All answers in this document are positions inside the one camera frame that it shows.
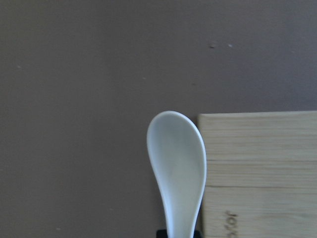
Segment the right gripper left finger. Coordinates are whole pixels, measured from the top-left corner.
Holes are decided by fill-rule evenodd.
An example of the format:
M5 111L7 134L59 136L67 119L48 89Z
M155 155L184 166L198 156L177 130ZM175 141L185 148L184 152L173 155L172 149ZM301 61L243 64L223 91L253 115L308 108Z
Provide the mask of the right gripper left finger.
M157 230L156 238L168 238L167 230Z

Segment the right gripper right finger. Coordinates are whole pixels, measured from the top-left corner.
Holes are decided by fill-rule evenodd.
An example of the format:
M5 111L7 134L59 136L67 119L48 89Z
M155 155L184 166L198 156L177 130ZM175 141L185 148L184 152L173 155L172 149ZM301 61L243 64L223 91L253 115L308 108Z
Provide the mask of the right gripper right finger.
M203 235L200 231L194 230L193 238L203 238Z

